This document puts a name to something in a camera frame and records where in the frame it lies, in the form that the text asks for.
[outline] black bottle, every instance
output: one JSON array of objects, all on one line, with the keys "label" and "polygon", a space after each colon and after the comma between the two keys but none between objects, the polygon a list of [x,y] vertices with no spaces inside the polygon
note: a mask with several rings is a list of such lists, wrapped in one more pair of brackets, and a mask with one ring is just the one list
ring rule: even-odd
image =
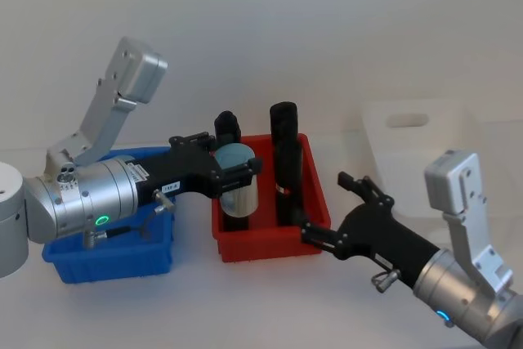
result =
[{"label": "black bottle", "polygon": [[279,226],[294,225],[303,210],[302,144],[297,139],[297,107],[280,102],[270,108],[270,134],[276,182],[276,216]]}]

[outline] black cylinder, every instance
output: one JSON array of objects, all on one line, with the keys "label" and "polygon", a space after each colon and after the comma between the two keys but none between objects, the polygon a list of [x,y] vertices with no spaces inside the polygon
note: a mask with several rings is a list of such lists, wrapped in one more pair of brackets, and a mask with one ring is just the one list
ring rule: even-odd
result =
[{"label": "black cylinder", "polygon": [[214,131],[216,133],[217,148],[229,143],[239,143],[242,137],[238,119],[229,110],[221,112],[214,120]]},{"label": "black cylinder", "polygon": [[297,139],[297,107],[280,102],[270,108],[270,133],[275,170],[276,216],[279,226],[293,225],[303,210],[302,144]]}]

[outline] label sticker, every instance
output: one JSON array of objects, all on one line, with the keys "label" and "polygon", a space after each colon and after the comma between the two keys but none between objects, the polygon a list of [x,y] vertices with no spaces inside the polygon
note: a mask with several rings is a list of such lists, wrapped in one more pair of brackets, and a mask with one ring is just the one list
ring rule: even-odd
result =
[{"label": "label sticker", "polygon": [[392,267],[394,267],[392,265],[392,263],[390,263],[387,259],[385,259],[384,257],[382,257],[379,253],[376,254],[376,256],[374,256],[374,259],[376,259],[376,262],[379,262],[381,263],[383,266],[385,266],[387,269],[390,269],[392,270]]},{"label": "label sticker", "polygon": [[140,181],[147,181],[147,177],[143,176],[143,172],[147,173],[144,168],[142,168],[140,165],[135,165],[133,163],[127,163],[127,167],[129,168],[129,171],[131,172],[132,180],[134,180],[135,183],[139,183]]},{"label": "label sticker", "polygon": [[168,193],[168,192],[173,192],[173,191],[176,191],[176,190],[179,190],[180,189],[180,182],[179,181],[175,181],[174,183],[171,183],[171,184],[166,184],[165,186],[162,187],[162,192],[164,194]]}]

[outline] blue plastic bin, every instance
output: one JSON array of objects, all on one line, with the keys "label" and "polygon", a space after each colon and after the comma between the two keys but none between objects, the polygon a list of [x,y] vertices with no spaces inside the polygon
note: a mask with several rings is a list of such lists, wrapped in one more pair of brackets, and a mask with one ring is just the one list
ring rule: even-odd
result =
[{"label": "blue plastic bin", "polygon": [[[168,147],[111,150],[103,159],[123,154],[140,159],[167,150]],[[153,204],[143,206],[134,216],[101,229],[139,226],[153,209]],[[55,265],[56,272],[66,284],[165,274],[171,270],[172,264],[173,221],[172,214],[164,213],[149,223],[148,239],[143,239],[133,230],[101,242],[94,249],[83,247],[82,234],[68,236],[46,244],[42,257]]]}]

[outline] silver cylinder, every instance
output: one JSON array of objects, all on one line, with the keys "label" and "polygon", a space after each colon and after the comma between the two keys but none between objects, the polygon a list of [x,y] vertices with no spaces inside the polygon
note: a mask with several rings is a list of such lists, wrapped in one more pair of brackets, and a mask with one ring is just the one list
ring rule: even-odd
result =
[{"label": "silver cylinder", "polygon": [[[221,169],[227,169],[247,163],[255,157],[253,149],[241,143],[224,145],[214,154]],[[256,176],[253,176],[250,186],[225,192],[220,198],[223,212],[231,217],[247,217],[258,208],[258,188]]]},{"label": "silver cylinder", "polygon": [[16,169],[0,163],[0,277],[17,271],[29,255],[23,184]]},{"label": "silver cylinder", "polygon": [[413,292],[487,348],[508,347],[521,318],[521,296],[510,289],[497,296],[481,290],[446,249],[425,265]]}]

